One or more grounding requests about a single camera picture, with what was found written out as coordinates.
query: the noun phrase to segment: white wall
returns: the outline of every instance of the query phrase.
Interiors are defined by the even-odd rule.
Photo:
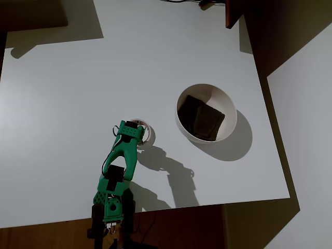
[[[332,24],[268,82],[301,211],[266,248],[332,248]]]

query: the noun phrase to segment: dark cloth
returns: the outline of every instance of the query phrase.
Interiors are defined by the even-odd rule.
[[[177,112],[183,127],[193,136],[205,141],[216,141],[225,114],[190,95]]]

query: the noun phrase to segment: round object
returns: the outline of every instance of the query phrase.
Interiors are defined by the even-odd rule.
[[[144,145],[145,143],[149,142],[150,138],[151,138],[151,127],[148,125],[147,122],[145,122],[144,120],[135,118],[130,120],[131,122],[137,123],[138,126],[143,126],[145,128],[145,132],[144,132],[144,136],[142,139],[142,142],[140,142],[139,144],[137,144],[138,147]]]
[[[198,139],[197,137],[191,135],[181,124],[177,111],[186,101],[188,95],[202,100],[205,104],[225,114],[225,119],[218,130],[216,141]],[[175,120],[177,127],[186,138],[200,144],[211,144],[227,138],[233,132],[237,123],[237,116],[237,110],[233,104],[233,101],[223,90],[208,84],[198,84],[188,87],[181,93],[177,100]]]

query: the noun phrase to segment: black cable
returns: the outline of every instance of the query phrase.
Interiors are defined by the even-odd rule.
[[[168,2],[168,3],[183,3],[183,2],[194,2],[194,3],[200,3],[201,1],[197,0],[180,0],[180,1],[174,1],[174,0],[161,0],[163,2]],[[224,1],[211,1],[212,4],[224,4]]]
[[[102,165],[102,175],[103,176],[105,176],[105,174],[104,174],[104,165],[105,165],[105,162],[108,160],[108,157],[110,156],[110,153],[108,153],[108,155],[107,155],[107,157],[106,157],[106,159],[105,159],[105,161],[104,161],[104,163],[103,163],[103,165]]]
[[[136,233],[136,232],[138,232],[138,231],[139,231],[139,229],[140,229],[140,224],[141,224],[141,216],[142,216],[142,212],[140,212],[140,216],[139,216],[139,225],[138,225],[138,227],[137,227],[136,231],[133,231],[133,233]]]
[[[144,234],[144,236],[143,236],[143,239],[142,239],[141,244],[143,244],[146,235],[149,233],[151,227],[155,224],[155,222],[156,222],[156,217],[157,217],[157,211],[155,211],[154,221],[153,221],[152,224],[149,226],[149,228],[146,230],[146,232],[145,232],[145,234]]]

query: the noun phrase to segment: bowl rim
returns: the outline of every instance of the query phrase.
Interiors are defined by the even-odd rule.
[[[196,85],[207,85],[207,86],[215,87],[215,88],[219,89],[220,91],[222,91],[224,94],[226,94],[226,96],[230,99],[230,102],[232,103],[232,105],[234,106],[234,109],[235,109],[235,111],[236,111],[236,116],[235,116],[234,127],[233,127],[232,131],[228,134],[227,137],[225,137],[225,138],[223,138],[223,139],[221,139],[221,140],[216,140],[216,141],[206,141],[206,140],[199,139],[199,138],[195,137],[194,135],[190,134],[190,133],[186,130],[186,128],[183,127],[183,125],[182,125],[180,119],[178,118],[178,113],[177,113],[177,104],[178,104],[178,100],[179,100],[180,96],[182,95],[182,93],[183,93],[185,90],[187,90],[188,88],[190,88],[190,87],[192,87],[192,86],[196,86]],[[178,120],[178,123],[181,125],[182,130],[183,130],[186,134],[188,134],[188,135],[189,135],[191,138],[193,138],[194,140],[199,140],[199,141],[202,141],[203,143],[207,143],[207,144],[209,144],[209,143],[220,142],[220,141],[222,141],[222,140],[228,138],[228,137],[233,133],[233,131],[234,131],[234,129],[235,129],[235,126],[237,125],[237,122],[238,122],[238,110],[237,110],[237,108],[235,107],[232,98],[231,98],[231,97],[230,97],[230,96],[229,96],[224,90],[222,90],[222,89],[220,89],[219,87],[216,87],[215,85],[212,85],[212,84],[199,83],[199,84],[191,85],[191,86],[187,87],[186,89],[184,89],[184,90],[180,93],[180,95],[177,97],[177,101],[176,101],[176,105],[175,105],[175,113],[176,113],[176,118],[177,118],[177,120]]]

